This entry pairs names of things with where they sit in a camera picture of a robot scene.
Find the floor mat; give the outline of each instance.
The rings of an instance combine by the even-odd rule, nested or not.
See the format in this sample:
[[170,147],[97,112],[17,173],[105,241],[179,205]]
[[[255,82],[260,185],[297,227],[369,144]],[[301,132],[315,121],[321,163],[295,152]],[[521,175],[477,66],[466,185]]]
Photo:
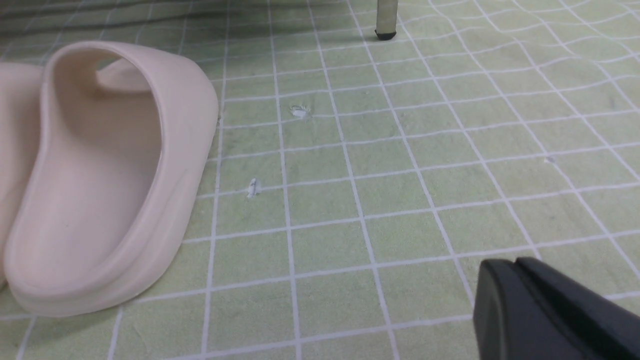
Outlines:
[[488,257],[640,313],[640,2],[401,0],[389,42],[375,20],[374,0],[5,2],[0,60],[156,47],[222,112],[166,275],[60,320],[5,288],[3,358],[474,359]]

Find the green checkered mat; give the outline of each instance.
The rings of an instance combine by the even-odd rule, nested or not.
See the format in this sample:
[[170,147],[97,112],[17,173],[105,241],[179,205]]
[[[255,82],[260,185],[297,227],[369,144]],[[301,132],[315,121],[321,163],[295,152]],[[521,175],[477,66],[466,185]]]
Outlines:
[[223,111],[166,275],[61,320],[5,289],[3,359],[474,359],[487,257],[640,313],[640,1],[401,0],[389,42],[375,0],[64,1],[5,2],[0,59],[156,47]]

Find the metal chair leg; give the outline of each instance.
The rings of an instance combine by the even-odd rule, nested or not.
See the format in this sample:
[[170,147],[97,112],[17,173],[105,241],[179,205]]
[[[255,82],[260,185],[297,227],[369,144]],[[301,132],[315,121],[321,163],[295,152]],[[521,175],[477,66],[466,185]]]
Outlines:
[[378,0],[376,35],[380,40],[391,40],[396,35],[398,0]]

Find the floor tile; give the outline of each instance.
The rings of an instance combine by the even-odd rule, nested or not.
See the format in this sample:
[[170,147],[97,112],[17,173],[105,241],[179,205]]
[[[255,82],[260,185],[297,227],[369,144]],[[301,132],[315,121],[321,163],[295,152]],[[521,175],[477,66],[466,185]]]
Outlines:
[[429,70],[422,60],[382,63],[376,66],[384,84],[399,83],[414,79],[430,78]]
[[603,146],[598,137],[579,119],[540,122],[530,124],[529,128],[547,151],[567,151]]
[[422,172],[435,206],[489,201],[500,198],[482,165],[461,165]]
[[637,113],[590,117],[588,121],[611,145],[640,142],[640,115]]
[[257,154],[280,148],[277,125],[226,129],[222,139],[222,156]]
[[340,133],[333,117],[288,122],[282,125],[282,133],[286,149],[340,143]]
[[340,179],[349,175],[341,146],[287,152],[285,164],[289,184]]
[[471,312],[453,261],[393,266],[379,270],[392,323],[430,320]]
[[616,241],[636,268],[640,268],[640,235],[620,236]]
[[609,150],[554,156],[576,188],[633,183],[635,177]]
[[183,243],[169,269],[141,297],[199,290],[207,287],[209,241]]
[[542,153],[533,136],[522,125],[470,131],[469,136],[484,159]]
[[213,260],[214,286],[287,275],[289,249],[285,232],[243,236],[216,242]]
[[360,222],[296,229],[291,237],[298,274],[370,263]]
[[434,76],[457,75],[481,71],[470,55],[447,55],[428,58],[427,64]]
[[412,81],[387,85],[387,93],[393,107],[420,106],[443,102],[442,94],[433,80]]
[[370,270],[296,281],[302,336],[384,325]]
[[507,197],[536,195],[569,189],[553,164],[544,158],[504,160],[487,164]]
[[393,359],[386,332],[306,343],[302,346],[302,356],[309,360]]
[[446,105],[432,105],[397,111],[407,136],[459,129],[456,117]]
[[340,116],[340,126],[347,142],[378,140],[400,136],[391,111]]
[[389,42],[385,44],[375,44],[369,46],[371,56],[376,63],[384,61],[406,60],[417,58],[418,53],[415,52],[410,42]]
[[291,224],[353,218],[358,216],[349,181],[289,188]]
[[511,203],[534,242],[571,240],[601,234],[575,195],[558,195]]
[[551,86],[536,70],[496,72],[491,77],[504,94],[551,90]]
[[585,192],[582,197],[610,232],[638,228],[640,187]]
[[[308,111],[307,116],[300,117],[298,111],[295,111],[299,109],[306,109]],[[283,121],[304,120],[303,123],[310,124],[310,126],[315,127],[317,125],[317,120],[328,120],[328,118],[333,120],[334,115],[331,97],[328,92],[310,92],[300,95],[283,95],[280,97],[280,116]],[[296,121],[293,123],[286,123],[283,124],[283,127],[297,123],[300,122]],[[318,136],[319,134],[316,134],[316,132],[317,131],[314,131],[312,135]],[[287,134],[285,133],[285,146],[289,147],[287,144]],[[295,147],[305,147],[310,145],[311,143],[304,142],[303,145]]]
[[327,67],[370,64],[371,60],[364,46],[348,49],[323,50],[324,64]]
[[244,97],[275,96],[273,77],[227,80],[227,99]]
[[196,199],[191,210],[191,218],[184,233],[184,239],[205,238],[211,236],[213,218],[213,198]]
[[504,204],[450,209],[439,214],[457,253],[527,245]]
[[640,290],[640,281],[609,240],[540,249],[542,260],[601,295]]
[[275,229],[285,225],[282,190],[264,191],[251,199],[244,192],[223,195],[218,201],[217,235]]
[[308,53],[276,53],[278,72],[316,70],[322,68],[319,51]]
[[216,169],[218,165],[214,161],[208,161],[202,172],[198,195],[212,195],[216,191]]
[[211,360],[295,360],[296,348],[284,347],[272,350],[249,352],[245,354],[212,357]]
[[479,160],[462,133],[411,138],[408,142],[415,156],[415,161],[421,168]]
[[380,84],[372,65],[328,69],[327,74],[333,90]]
[[616,152],[636,174],[640,174],[640,146],[623,147],[616,149]]
[[364,215],[429,207],[415,173],[361,179],[356,186]]
[[225,126],[263,124],[278,121],[274,100],[250,100],[225,104]]
[[396,331],[403,360],[479,359],[471,321],[409,327]]
[[243,78],[246,76],[264,76],[264,78],[260,78],[263,80],[273,79],[273,60],[271,54],[245,56],[233,61],[232,64],[233,66],[230,66],[227,62],[227,79]]
[[458,102],[452,105],[465,127],[480,127],[517,122],[518,117],[504,99]]
[[573,110],[556,94],[513,95],[509,96],[509,101],[525,121],[574,115]]
[[338,114],[384,110],[389,107],[379,86],[356,90],[339,90],[333,93]]
[[38,318],[31,330],[23,359],[106,357],[115,315],[116,309],[108,309],[70,318]]
[[25,314],[26,311],[13,298],[9,286],[0,289],[0,316]]
[[0,321],[0,352],[7,359],[15,359],[20,350],[29,319]]
[[289,281],[211,294],[210,351],[293,340],[293,337]]
[[322,70],[278,75],[278,91],[282,95],[327,89],[324,71]]
[[231,158],[221,162],[221,192],[245,190],[252,179],[259,179],[262,187],[282,186],[280,154]]
[[378,263],[449,255],[431,213],[370,219],[367,230]]
[[471,100],[497,95],[487,75],[465,75],[438,80],[448,100]]
[[384,174],[413,169],[402,140],[387,140],[347,146],[354,176]]
[[608,83],[586,89],[563,91],[562,95],[581,114],[632,109],[626,99],[618,93],[616,87]]

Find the black rubber foot cap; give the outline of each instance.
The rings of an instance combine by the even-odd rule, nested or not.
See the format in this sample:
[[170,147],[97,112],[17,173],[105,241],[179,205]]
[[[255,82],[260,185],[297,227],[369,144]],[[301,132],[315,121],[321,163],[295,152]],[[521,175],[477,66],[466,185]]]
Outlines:
[[389,34],[379,34],[376,31],[376,35],[378,36],[378,39],[382,40],[382,41],[387,41],[387,40],[391,40],[394,38],[394,36],[396,35],[396,32],[394,31],[393,33],[389,33]]

